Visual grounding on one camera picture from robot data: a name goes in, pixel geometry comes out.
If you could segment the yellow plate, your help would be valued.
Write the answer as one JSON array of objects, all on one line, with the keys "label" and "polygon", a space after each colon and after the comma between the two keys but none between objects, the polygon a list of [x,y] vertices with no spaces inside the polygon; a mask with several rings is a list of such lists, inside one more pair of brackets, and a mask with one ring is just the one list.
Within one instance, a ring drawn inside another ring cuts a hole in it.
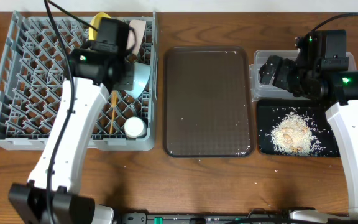
[{"label": "yellow plate", "polygon": [[[92,18],[90,24],[94,28],[99,29],[102,18],[109,18],[110,19],[111,17],[108,14],[106,14],[105,12],[99,12],[99,13],[97,13],[97,15],[95,15]],[[98,34],[97,30],[93,29],[92,27],[89,28],[89,40],[96,40],[97,34]]]}]

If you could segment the wooden chopstick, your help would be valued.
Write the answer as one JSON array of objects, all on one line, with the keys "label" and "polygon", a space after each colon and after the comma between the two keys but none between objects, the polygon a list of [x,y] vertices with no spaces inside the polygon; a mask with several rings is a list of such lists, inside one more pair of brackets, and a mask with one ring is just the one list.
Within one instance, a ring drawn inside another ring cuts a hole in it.
[{"label": "wooden chopstick", "polygon": [[111,108],[112,108],[112,116],[111,116],[111,125],[109,129],[109,133],[114,133],[114,120],[116,117],[116,105],[117,105],[117,91],[113,91],[111,94]]}]

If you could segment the pale green cup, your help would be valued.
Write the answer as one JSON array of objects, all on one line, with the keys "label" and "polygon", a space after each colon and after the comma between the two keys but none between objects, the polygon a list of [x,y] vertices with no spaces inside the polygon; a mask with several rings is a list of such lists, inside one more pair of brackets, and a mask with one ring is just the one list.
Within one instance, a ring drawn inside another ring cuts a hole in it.
[{"label": "pale green cup", "polygon": [[147,125],[138,117],[130,117],[124,123],[124,133],[128,139],[143,138],[147,134]]}]

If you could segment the light blue bowl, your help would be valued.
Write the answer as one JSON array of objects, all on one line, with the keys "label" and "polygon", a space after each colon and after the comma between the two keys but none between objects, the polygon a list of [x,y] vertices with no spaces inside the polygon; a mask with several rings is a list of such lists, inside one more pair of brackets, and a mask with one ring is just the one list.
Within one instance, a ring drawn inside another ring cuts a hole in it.
[{"label": "light blue bowl", "polygon": [[150,78],[150,73],[151,73],[150,65],[135,62],[133,89],[126,90],[126,93],[131,97],[133,97],[134,99],[138,98],[146,88],[146,85]]}]

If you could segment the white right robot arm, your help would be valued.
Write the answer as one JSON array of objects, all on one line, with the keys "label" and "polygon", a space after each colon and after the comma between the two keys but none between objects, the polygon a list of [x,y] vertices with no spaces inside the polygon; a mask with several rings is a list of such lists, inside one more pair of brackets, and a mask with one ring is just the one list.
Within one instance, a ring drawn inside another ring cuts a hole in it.
[{"label": "white right robot arm", "polygon": [[358,70],[352,70],[346,31],[311,31],[296,38],[297,50],[259,50],[255,81],[273,98],[308,98],[325,107],[344,168],[348,223],[358,223]]}]

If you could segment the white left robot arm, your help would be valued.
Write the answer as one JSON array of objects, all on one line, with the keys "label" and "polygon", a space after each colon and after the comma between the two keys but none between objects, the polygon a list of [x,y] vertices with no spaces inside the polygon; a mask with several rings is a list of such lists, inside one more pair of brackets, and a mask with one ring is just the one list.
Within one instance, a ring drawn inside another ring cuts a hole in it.
[{"label": "white left robot arm", "polygon": [[47,145],[25,185],[8,199],[24,223],[113,223],[114,210],[79,195],[96,120],[113,90],[130,90],[134,65],[126,61],[129,24],[102,18],[97,37],[65,54],[67,79]]}]

